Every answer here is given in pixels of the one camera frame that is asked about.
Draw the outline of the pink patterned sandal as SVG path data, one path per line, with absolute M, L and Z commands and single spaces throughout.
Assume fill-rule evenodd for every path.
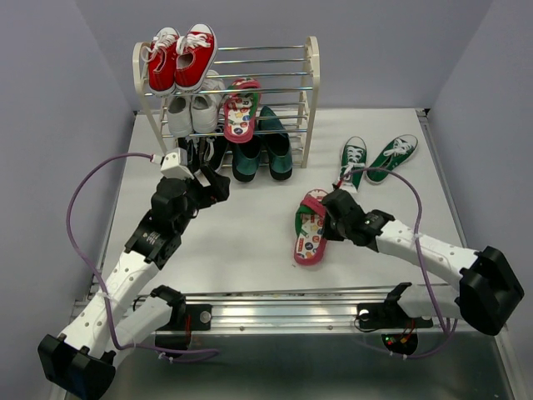
M 324 237 L 326 209 L 321 200 L 327 195 L 323 189 L 309 191 L 301 200 L 295 214 L 296 241 L 293 257 L 302 266 L 319 263 L 326 249 Z
M 252 77 L 238 78 L 229 87 L 223 105 L 223 133 L 230 143 L 243 144 L 252 139 L 262 95 L 257 91 L 260 88 L 260 83 Z

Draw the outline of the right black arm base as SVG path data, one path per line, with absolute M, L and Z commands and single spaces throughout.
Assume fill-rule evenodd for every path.
M 357 306 L 354 328 L 361 333 L 384 330 L 381 340 L 386 350 L 393 355 L 412 358 L 419 339 L 417 330 L 433 327 L 431 318 L 409 317 L 401 308 L 400 300 L 405 291 L 412 288 L 408 282 L 394 287 L 381 302 L 364 302 Z

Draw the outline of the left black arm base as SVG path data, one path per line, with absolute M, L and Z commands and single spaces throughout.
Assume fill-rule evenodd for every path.
M 149 295 L 138 295 L 132 304 L 133 312 L 137 308 L 143 308 L 148 299 L 159 298 L 167 308 L 170 308 L 170 316 L 163 318 L 166 324 L 158 328 L 163 332 L 178 332 L 176 336 L 156 335 L 155 346 L 169 348 L 169 353 L 165 352 L 163 357 L 168 361 L 193 363 L 213 358 L 214 354 L 200 353 L 198 358 L 185 358 L 185 351 L 189 350 L 192 343 L 193 331 L 209 331 L 211 329 L 212 305 L 209 303 L 188 304 L 186 296 L 177 290 L 160 285 L 154 288 Z

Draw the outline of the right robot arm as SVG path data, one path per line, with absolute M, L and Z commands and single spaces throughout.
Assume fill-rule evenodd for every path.
M 410 320 L 461 319 L 476 331 L 496 336 L 524 297 L 505 255 L 494 247 L 482 251 L 457 247 L 412 228 L 392 215 L 364 212 L 350 193 L 337 189 L 321 202 L 325 236 L 399 258 L 430 273 L 444 285 L 432 289 L 398 284 L 383 302 L 363 304 L 365 329 L 403 328 Z

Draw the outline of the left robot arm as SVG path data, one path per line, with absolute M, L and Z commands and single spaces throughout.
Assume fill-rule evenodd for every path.
M 83 311 L 57 336 L 47 335 L 37 348 L 46 378 L 81 399 L 99 399 L 110 388 L 117 367 L 137 348 L 174 362 L 203 361 L 217 350 L 167 349 L 146 345 L 153 332 L 177 328 L 185 318 L 185 297 L 161 285 L 136 311 L 140 291 L 162 270 L 182 243 L 182 234 L 197 213 L 226 201 L 230 178 L 202 167 L 208 181 L 194 177 L 160 180 L 151 207 L 128 239 L 116 267 Z

